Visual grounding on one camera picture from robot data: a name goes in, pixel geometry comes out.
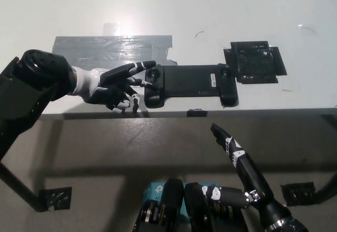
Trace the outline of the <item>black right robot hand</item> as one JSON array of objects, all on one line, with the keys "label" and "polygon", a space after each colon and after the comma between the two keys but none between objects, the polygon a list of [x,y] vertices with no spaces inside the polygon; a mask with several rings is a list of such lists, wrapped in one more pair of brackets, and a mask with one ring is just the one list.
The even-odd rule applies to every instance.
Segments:
[{"label": "black right robot hand", "polygon": [[231,134],[215,123],[211,125],[211,132],[228,155],[244,189],[203,186],[201,187],[203,195],[220,204],[240,208],[253,206],[257,210],[273,203],[275,201],[273,191],[245,149]]}]

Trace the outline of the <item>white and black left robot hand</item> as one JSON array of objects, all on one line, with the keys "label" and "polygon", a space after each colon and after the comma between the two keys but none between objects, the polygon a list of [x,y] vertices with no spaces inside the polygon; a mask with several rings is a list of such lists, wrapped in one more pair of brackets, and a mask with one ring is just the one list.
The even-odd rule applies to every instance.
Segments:
[{"label": "white and black left robot hand", "polygon": [[132,108],[137,113],[140,96],[134,86],[157,89],[157,86],[134,75],[156,66],[156,61],[129,63],[114,69],[72,68],[70,96],[79,96],[87,104],[104,105],[116,113]]}]

